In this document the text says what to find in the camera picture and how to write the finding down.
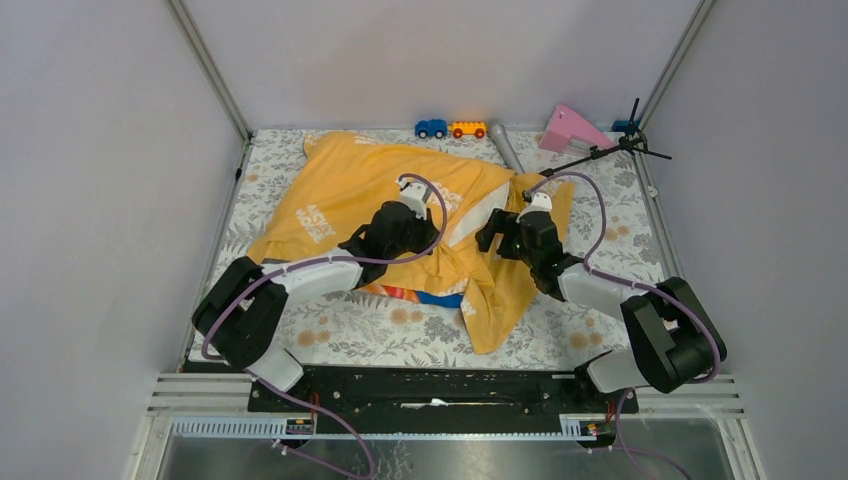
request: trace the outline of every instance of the pink object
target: pink object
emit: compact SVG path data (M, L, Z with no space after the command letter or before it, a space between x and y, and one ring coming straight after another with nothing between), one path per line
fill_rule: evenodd
M607 138L594 125L581 117L574 110L563 104L557 105L554 114L548 120L539 148L562 153L571 140L578 140L600 148L615 146L615 142Z

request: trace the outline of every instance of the yellow towel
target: yellow towel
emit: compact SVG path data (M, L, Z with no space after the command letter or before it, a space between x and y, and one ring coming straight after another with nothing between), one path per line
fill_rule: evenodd
M349 132L307 135L304 151L306 166L286 191L266 233L248 251L253 261L293 261L336 247L369 222L383 202L397 199L400 174L417 173L445 198L447 229L432 255L391 265L377 282L439 296L464 293L460 309L474 351L491 352L506 340L537 291L522 262L498 257L497 240L488 253L480 253L474 233L493 208L521 211L521 192L541 176L514 175L481 160L425 148L380 145ZM574 185L564 183L553 194L553 218L563 240L573 193ZM428 206L439 227L442 213L434 196Z

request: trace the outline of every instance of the white wall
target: white wall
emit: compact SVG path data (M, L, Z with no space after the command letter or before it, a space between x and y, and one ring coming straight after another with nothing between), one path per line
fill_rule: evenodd
M698 0L188 0L253 128L599 125L647 97Z
M0 478L115 480L240 140L162 1L0 4Z
M648 125L770 480L844 478L848 3L717 2Z

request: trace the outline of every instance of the floral mat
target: floral mat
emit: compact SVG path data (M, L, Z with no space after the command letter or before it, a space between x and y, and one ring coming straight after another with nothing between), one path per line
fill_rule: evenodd
M208 285L264 232L280 198L306 162L302 143L307 133L323 132L257 132ZM503 164L488 138L422 140L411 130L358 133L383 143L423 146ZM510 132L509 137L528 172L576 158L540 150L537 132ZM609 156L573 170L598 183L609 216L605 240L593 256L593 264L629 278L659 281L659 250L630 157ZM566 237L569 252L586 253L598 234L599 214L594 192L577 180ZM201 341L202 337L195 334L188 360L204 361ZM301 363L538 370L570 370L626 344L627 332L621 322L588 307L561 303L541 294L506 342L487 355L476 355L472 350L458 310L361 292L333 293L287 309L274 336L274 345L288 349Z

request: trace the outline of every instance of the yellow toy car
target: yellow toy car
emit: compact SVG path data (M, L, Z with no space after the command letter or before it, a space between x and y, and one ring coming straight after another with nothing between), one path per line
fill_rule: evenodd
M483 138L489 129L483 122L453 122L448 127L453 133L453 138L462 138L463 135L473 134L477 138Z

